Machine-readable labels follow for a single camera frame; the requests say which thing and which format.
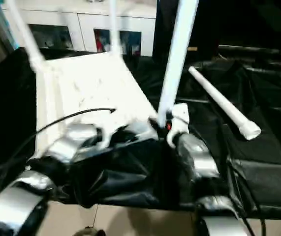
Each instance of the cabinet door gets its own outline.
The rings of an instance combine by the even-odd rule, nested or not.
[[[106,15],[78,14],[86,50],[109,50],[110,19]],[[152,56],[156,20],[151,18],[117,17],[125,54]]]
[[[16,42],[25,47],[25,42],[13,21],[11,13],[3,10]],[[21,10],[21,15],[29,25],[40,48],[85,49],[76,13]]]

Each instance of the black cable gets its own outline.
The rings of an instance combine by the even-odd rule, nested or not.
[[[11,157],[9,158],[9,160],[4,163],[4,164],[1,164],[0,165],[0,171],[4,169],[1,177],[0,177],[0,187],[2,186],[2,182],[3,180],[5,179],[6,175],[7,175],[7,172],[8,172],[8,169],[9,167],[11,166],[14,166],[16,164],[18,164],[19,162],[29,158],[28,156],[23,156],[21,158],[18,158],[18,159],[15,159],[15,157],[23,150],[23,148],[36,136],[38,135],[39,133],[43,132],[44,130],[46,130],[47,128],[51,127],[52,125],[54,124],[57,124],[63,120],[66,120],[66,119],[69,119],[69,118],[72,118],[72,117],[75,117],[75,116],[78,116],[78,115],[81,115],[81,114],[84,114],[84,113],[88,113],[88,112],[95,112],[95,111],[110,111],[111,113],[114,112],[116,109],[113,109],[113,108],[94,108],[94,109],[87,109],[87,110],[83,110],[83,111],[80,111],[80,112],[76,112],[76,113],[73,113],[73,114],[70,114],[68,116],[65,116],[65,117],[62,117],[48,125],[46,125],[45,127],[39,129],[38,131],[36,131],[34,134],[30,135],[28,138],[26,138],[22,144],[14,151],[14,153],[11,155]]]
[[[242,220],[243,220],[243,223],[245,224],[246,228],[248,229],[250,236],[255,236],[255,233],[254,233],[251,225],[249,224],[248,220],[245,217],[242,218]]]
[[[25,141],[16,149],[16,151],[13,153],[13,155],[9,158],[9,161],[8,163],[12,162],[15,157],[19,154],[20,151],[23,150],[23,148],[34,138],[36,137],[39,133],[43,132],[44,130],[46,130],[47,128],[51,127],[52,125],[54,124],[57,124],[63,120],[66,120],[66,119],[69,119],[69,118],[72,118],[72,117],[75,117],[75,116],[78,116],[78,115],[81,115],[81,114],[84,114],[84,113],[88,113],[88,112],[95,112],[95,111],[110,111],[111,113],[114,112],[116,109],[113,109],[113,108],[94,108],[94,109],[87,109],[87,110],[83,110],[83,111],[80,111],[80,112],[76,112],[76,113],[73,113],[73,114],[70,114],[68,116],[65,116],[65,117],[62,117],[60,119],[57,119],[56,121],[44,126],[43,128],[41,128],[40,130],[36,131],[34,134],[32,134],[31,136],[29,136],[27,139],[25,139]],[[19,161],[22,161],[22,160],[25,160],[26,158],[28,157],[23,157],[23,158],[19,158]],[[1,187],[2,187],[2,184],[8,174],[8,170],[9,170],[9,167],[12,166],[12,165],[6,165],[4,167],[4,170],[0,176],[0,190],[1,190]]]
[[[256,208],[257,208],[258,215],[259,215],[259,219],[260,219],[260,223],[261,223],[261,227],[262,227],[262,233],[261,233],[261,235],[262,235],[262,236],[266,236],[266,222],[265,222],[265,219],[262,217],[262,210],[261,210],[261,208],[260,208],[260,205],[259,205],[259,203],[258,203],[258,201],[257,201],[257,199],[256,199],[256,197],[255,197],[255,195],[253,194],[253,191],[251,190],[251,188],[250,188],[250,186],[249,186],[247,180],[241,175],[241,173],[240,173],[237,169],[234,168],[234,166],[233,166],[230,162],[228,162],[228,166],[231,168],[231,170],[232,170],[234,173],[236,173],[236,174],[239,176],[240,180],[243,182],[243,184],[245,185],[245,187],[248,189],[248,191],[249,191],[249,193],[250,193],[250,196],[251,196],[251,198],[252,198],[252,200],[253,200],[253,202],[254,202]],[[248,222],[247,222],[247,224],[248,224],[248,225],[246,225],[246,227],[247,227],[248,229],[249,229],[249,228],[251,229],[251,231],[249,230],[250,233],[251,233],[251,234],[253,233],[253,235],[255,235]]]

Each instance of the tile floor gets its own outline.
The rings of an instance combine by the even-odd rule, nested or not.
[[[249,220],[257,236],[260,222]],[[267,220],[267,236],[281,236],[281,221]],[[50,203],[50,210],[38,236],[72,236],[86,226],[103,229],[108,236],[193,236],[189,212],[146,210],[95,205],[84,209],[75,205]]]

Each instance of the black plastic sheet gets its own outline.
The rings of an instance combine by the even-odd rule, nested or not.
[[[42,52],[50,59],[84,54],[55,50]],[[125,61],[157,109],[165,65],[147,57],[125,58]],[[229,61],[196,65],[218,90],[262,128],[259,137],[246,141],[187,72],[189,65],[186,64],[183,70],[177,102],[188,104],[191,133],[207,144],[224,179],[228,179],[226,162],[230,160],[249,183],[264,216],[281,219],[281,69],[252,68]],[[35,76],[25,51],[19,49],[0,64],[0,164],[35,131],[35,98]],[[102,162],[101,159],[90,159],[75,165],[77,175],[72,176],[69,188],[72,198],[87,207],[103,203],[194,210],[194,192],[183,177],[179,160],[167,147],[152,140],[147,146],[147,149],[127,148],[118,156],[104,156]],[[21,155],[31,156],[32,152],[34,142]],[[22,167],[23,163],[11,168],[11,178],[7,181]],[[231,187],[247,215],[257,216],[249,191],[236,177],[232,177]]]

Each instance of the white panel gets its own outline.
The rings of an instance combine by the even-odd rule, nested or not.
[[[11,13],[8,10],[3,10],[3,12],[9,22],[14,39],[20,46],[24,47],[24,40],[12,19]],[[83,51],[85,49],[77,14],[22,10],[21,15],[26,24],[67,26],[74,50]]]
[[[109,30],[108,16],[78,14],[86,51],[96,52],[94,29]],[[155,19],[117,17],[118,30],[141,32],[141,55],[152,56]]]

